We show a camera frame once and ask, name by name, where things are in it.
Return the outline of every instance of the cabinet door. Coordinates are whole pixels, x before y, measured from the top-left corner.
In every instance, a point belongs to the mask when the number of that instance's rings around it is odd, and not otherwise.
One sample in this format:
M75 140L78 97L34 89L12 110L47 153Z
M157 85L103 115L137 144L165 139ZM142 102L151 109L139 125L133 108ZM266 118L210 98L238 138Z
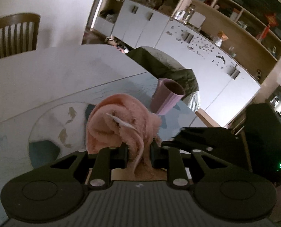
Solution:
M135 48L136 43L148 22L148 17L152 14L152 9L139 3L134 3L133 6L135 6L135 8L129 18L129 26L123 37L123 42L130 47Z
M135 14L133 14L132 12L133 9L135 9L136 4L137 3L130 0L124 1L112 30L113 36L117 37L120 40L123 40L126 30L129 27L132 19L134 18Z
M97 30L98 32L102 33L103 27L104 27L105 19L102 17L97 17L94 23L94 29Z
M146 18L148 22L140 35L136 48L141 46L155 47L169 20L168 16L154 10L146 13Z
M110 37L112 29L113 29L114 24L111 23L110 21L105 21L103 29L102 29L102 34L105 35L106 37Z
M206 113L220 126L228 124L255 96L260 85L240 66L236 79L232 79L220 95L206 109Z
M155 46L155 48L168 54L182 65L184 63L182 62L183 36L187 33L183 27L179 22L170 20Z

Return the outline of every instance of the pink towel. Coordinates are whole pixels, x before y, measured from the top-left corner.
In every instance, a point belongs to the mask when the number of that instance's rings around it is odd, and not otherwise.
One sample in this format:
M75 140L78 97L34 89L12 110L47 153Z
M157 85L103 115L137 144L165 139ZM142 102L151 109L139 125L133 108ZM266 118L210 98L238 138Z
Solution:
M129 162L117 180L166 180L165 171L152 168L149 154L153 139L160 146L160 124L160 117L139 100L127 94L112 95L96 105L88 118L87 151L98 153L124 142L129 147Z

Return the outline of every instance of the white tag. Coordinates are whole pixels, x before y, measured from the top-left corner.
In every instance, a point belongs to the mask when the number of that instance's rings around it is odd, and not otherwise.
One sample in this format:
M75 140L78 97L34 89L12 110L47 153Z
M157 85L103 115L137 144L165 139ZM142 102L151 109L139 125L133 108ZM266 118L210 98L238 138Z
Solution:
M131 124L122 121L120 118L118 118L118 117L116 117L116 116L113 116L113 115L111 115L111 114L109 114L109 113L106 113L106 114L109 115L116 123L136 130Z

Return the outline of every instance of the white table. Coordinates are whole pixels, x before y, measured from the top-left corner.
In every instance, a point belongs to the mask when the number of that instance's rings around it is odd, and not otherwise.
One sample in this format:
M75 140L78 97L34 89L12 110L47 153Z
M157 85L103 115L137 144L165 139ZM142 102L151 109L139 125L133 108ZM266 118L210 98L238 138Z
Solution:
M98 104L127 93L146 107L157 79L107 45L50 48L0 60L0 191L32 170L28 141L34 124L50 109L70 102ZM175 136L195 114L181 101L166 116L159 135ZM0 203L0 224L7 219Z

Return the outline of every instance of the wooden chair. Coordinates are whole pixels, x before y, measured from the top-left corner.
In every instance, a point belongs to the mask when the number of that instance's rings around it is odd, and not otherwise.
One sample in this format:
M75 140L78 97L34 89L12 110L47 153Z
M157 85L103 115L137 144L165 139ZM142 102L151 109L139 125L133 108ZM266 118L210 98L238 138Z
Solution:
M0 18L0 58L35 50L40 18L35 13Z

